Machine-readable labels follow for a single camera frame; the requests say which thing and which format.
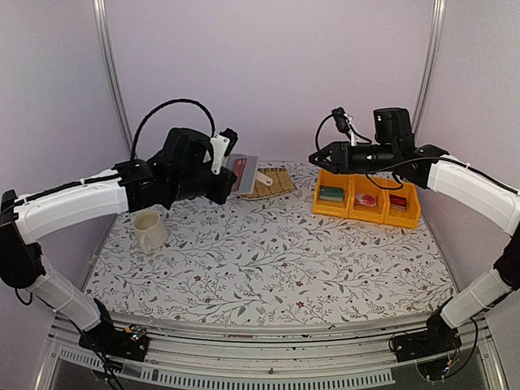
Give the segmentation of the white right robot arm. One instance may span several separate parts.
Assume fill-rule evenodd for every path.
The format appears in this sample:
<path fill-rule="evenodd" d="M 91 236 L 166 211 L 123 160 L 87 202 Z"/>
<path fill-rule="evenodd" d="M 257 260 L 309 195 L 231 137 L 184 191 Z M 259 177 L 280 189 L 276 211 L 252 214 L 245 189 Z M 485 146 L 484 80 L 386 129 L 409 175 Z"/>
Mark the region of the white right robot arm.
<path fill-rule="evenodd" d="M 401 107 L 373 112 L 375 137 L 361 135 L 342 107 L 327 115 L 346 141 L 317 144 L 310 163 L 332 174 L 389 173 L 448 198 L 498 227 L 509 241 L 482 275 L 427 320 L 431 332 L 453 330 L 519 289 L 519 191 L 435 145 L 417 145 L 410 114 Z"/>

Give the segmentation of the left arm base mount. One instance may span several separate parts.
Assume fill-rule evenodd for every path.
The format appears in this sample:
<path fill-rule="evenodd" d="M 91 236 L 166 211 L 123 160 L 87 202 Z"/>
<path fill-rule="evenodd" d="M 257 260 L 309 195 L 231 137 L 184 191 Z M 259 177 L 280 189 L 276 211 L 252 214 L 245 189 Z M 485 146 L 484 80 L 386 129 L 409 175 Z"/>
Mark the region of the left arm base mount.
<path fill-rule="evenodd" d="M 92 330 L 80 332 L 79 346 L 102 356 L 143 362 L 150 344 L 146 328 L 131 324 L 118 330 L 106 307 L 97 298 L 93 301 L 100 311 L 101 322 Z"/>

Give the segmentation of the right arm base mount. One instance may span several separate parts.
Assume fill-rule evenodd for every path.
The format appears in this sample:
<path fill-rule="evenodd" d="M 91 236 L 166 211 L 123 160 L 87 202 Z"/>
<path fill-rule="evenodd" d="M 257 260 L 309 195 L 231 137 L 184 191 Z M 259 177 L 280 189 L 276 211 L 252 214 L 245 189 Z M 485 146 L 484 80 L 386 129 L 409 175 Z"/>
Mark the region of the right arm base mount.
<path fill-rule="evenodd" d="M 434 313 L 426 322 L 423 331 L 403 332 L 392 336 L 389 348 L 398 362 L 427 358 L 440 353 L 457 352 L 462 341 L 456 328 L 451 328 L 440 316 Z"/>

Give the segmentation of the red cards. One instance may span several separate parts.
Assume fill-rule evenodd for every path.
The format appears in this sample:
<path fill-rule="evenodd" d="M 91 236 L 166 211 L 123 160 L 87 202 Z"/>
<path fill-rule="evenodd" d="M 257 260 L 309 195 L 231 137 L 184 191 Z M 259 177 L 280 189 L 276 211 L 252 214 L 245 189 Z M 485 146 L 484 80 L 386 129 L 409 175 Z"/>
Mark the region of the red cards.
<path fill-rule="evenodd" d="M 398 195 L 390 194 L 389 196 L 390 207 L 394 210 L 407 210 L 407 199 Z"/>

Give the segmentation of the red VIP credit card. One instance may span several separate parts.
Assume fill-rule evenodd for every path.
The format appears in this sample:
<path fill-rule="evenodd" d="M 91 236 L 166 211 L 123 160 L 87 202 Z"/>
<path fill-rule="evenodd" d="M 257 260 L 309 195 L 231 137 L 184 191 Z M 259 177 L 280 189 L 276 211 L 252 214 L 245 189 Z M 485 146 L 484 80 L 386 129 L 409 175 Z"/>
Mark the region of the red VIP credit card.
<path fill-rule="evenodd" d="M 236 182 L 232 186 L 232 191 L 236 193 L 240 186 L 241 186 L 241 180 L 245 172 L 245 168 L 247 166 L 247 158 L 246 157 L 239 157 L 236 158 L 233 161 L 232 164 L 232 171 L 236 175 Z"/>

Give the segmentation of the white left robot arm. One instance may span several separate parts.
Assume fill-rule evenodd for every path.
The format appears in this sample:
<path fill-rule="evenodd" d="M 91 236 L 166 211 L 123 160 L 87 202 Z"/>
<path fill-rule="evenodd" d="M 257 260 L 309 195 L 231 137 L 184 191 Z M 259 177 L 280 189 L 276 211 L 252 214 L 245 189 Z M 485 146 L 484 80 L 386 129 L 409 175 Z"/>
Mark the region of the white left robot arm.
<path fill-rule="evenodd" d="M 38 240 L 106 215 L 205 197 L 222 205 L 236 182 L 223 160 L 238 140 L 230 128 L 207 136 L 173 128 L 149 160 L 133 159 L 94 177 L 32 195 L 9 190 L 1 202 L 1 280 L 41 298 L 53 310 L 89 332 L 109 323 L 102 305 L 80 292 L 45 259 Z"/>

